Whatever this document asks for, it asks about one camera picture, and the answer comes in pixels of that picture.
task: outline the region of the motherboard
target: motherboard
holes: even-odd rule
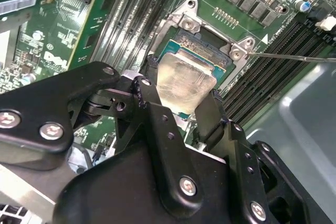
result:
[[[248,126],[313,67],[249,53],[327,57],[335,8],[336,0],[0,0],[0,93],[95,60],[139,71],[150,56],[161,100],[186,135],[213,88]],[[114,118],[75,133],[104,154],[114,140]]]

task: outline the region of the screw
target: screw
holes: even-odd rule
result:
[[[269,151],[270,151],[269,147],[268,147],[266,144],[262,143],[261,145],[262,145],[262,147],[264,148],[264,150],[265,150],[266,152],[269,152]]]
[[[114,75],[114,71],[112,68],[104,68],[103,71],[107,74]]]
[[[10,129],[14,128],[21,122],[18,114],[11,111],[0,112],[0,128]]]
[[[251,39],[247,40],[246,41],[246,45],[249,47],[249,46],[252,46],[253,44],[253,41]]]
[[[40,128],[40,135],[46,140],[57,140],[63,136],[63,129],[56,123],[46,123]]]
[[[261,205],[256,203],[255,201],[252,201],[251,203],[251,210],[254,213],[254,215],[257,217],[258,220],[265,221],[266,220],[266,214],[264,209]]]
[[[196,185],[186,177],[180,179],[180,188],[182,192],[188,196],[194,196],[196,194]]]
[[[236,130],[243,131],[243,129],[238,124],[235,123],[234,126],[235,126]]]
[[[194,29],[193,21],[189,18],[186,18],[184,21],[182,21],[182,27],[188,31]]]
[[[151,85],[151,82],[147,79],[142,79],[141,80],[143,84],[147,85],[147,86],[150,86]]]

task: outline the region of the white connector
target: white connector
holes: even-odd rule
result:
[[[336,26],[336,18],[334,16],[329,16],[321,22],[317,22],[315,26],[325,31],[331,31],[332,28]]]

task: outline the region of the metal socket retention frame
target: metal socket retention frame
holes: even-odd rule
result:
[[[164,36],[171,27],[182,28],[192,34],[200,32],[201,27],[204,27],[228,43],[219,50],[229,55],[235,65],[235,69],[227,76],[223,84],[220,86],[222,89],[222,87],[229,85],[246,65],[248,61],[248,54],[252,52],[256,41],[251,36],[248,36],[240,41],[234,41],[198,17],[197,10],[198,0],[185,0],[175,11],[169,14],[167,19],[161,20],[149,53],[153,54],[157,50]]]

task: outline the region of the capacitor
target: capacitor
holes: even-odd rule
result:
[[[20,80],[23,86],[29,85],[34,81],[36,81],[36,76],[33,73],[25,74]]]
[[[294,7],[296,10],[298,10],[301,13],[306,13],[307,11],[310,10],[311,5],[309,2],[307,1],[303,1],[303,0],[296,0],[294,2]]]
[[[34,31],[33,32],[33,39],[34,40],[40,41],[40,40],[42,40],[42,38],[43,38],[43,33],[41,31]]]

